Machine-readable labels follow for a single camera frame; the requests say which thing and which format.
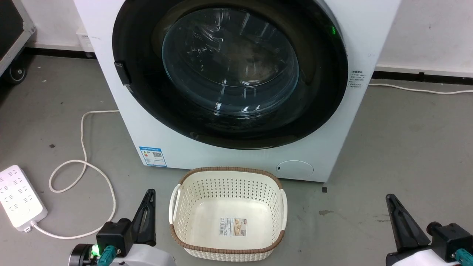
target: basket handle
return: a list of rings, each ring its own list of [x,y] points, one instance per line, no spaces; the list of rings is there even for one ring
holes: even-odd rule
[[[286,197],[286,192],[284,189],[281,189],[282,197],[282,228],[281,230],[286,229],[286,224],[288,222],[288,198]]]
[[[173,224],[176,219],[177,205],[179,204],[179,197],[181,196],[181,184],[177,184],[171,194],[171,201],[169,202],[169,224]]]

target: white wall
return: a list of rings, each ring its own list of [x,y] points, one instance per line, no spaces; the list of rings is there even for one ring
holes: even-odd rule
[[[22,0],[38,28],[30,45],[80,50],[72,0]],[[473,77],[473,0],[403,0],[377,70]]]
[[[27,46],[82,50],[76,36],[82,21],[72,0],[21,0],[21,2],[37,29],[37,33]]]
[[[473,0],[403,0],[377,66],[473,77]]]

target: sticker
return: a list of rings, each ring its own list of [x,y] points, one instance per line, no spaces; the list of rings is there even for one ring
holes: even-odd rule
[[[140,147],[141,154],[149,166],[167,167],[160,148]]]
[[[348,78],[348,87],[350,88],[361,88],[364,85],[366,75],[363,71],[352,71]]]
[[[246,222],[246,218],[220,218],[219,235],[229,237],[245,237]]]

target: basket label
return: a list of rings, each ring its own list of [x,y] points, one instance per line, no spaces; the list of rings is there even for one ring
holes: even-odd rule
[[[220,218],[219,235],[245,237],[247,222],[246,218]]]

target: gray floor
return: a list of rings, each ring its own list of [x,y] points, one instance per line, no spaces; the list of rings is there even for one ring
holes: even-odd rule
[[[471,89],[386,82],[440,91]],[[40,226],[76,235],[103,224],[112,202],[95,171],[88,170],[66,193],[48,189],[48,178],[59,164],[82,159],[81,116],[116,108],[98,63],[37,56],[27,79],[0,95],[0,169],[12,164],[24,169],[49,211]],[[436,220],[473,231],[472,113],[473,94],[369,88],[324,185],[328,193],[322,193],[322,184],[283,180],[289,202],[286,235],[271,256],[249,265],[383,265],[386,254],[395,250],[384,200],[388,193],[395,193],[423,228]],[[133,218],[146,189],[154,188],[157,248],[175,256],[180,266],[229,265],[196,259],[170,236],[169,197],[185,170],[143,166],[119,114],[93,115],[85,128],[89,161],[109,175],[116,190],[115,221]],[[54,186],[68,186],[80,169],[81,165],[65,168]],[[93,241],[93,236],[57,240],[36,230],[19,232],[0,211],[2,265],[5,260],[12,265],[66,265],[76,244]]]

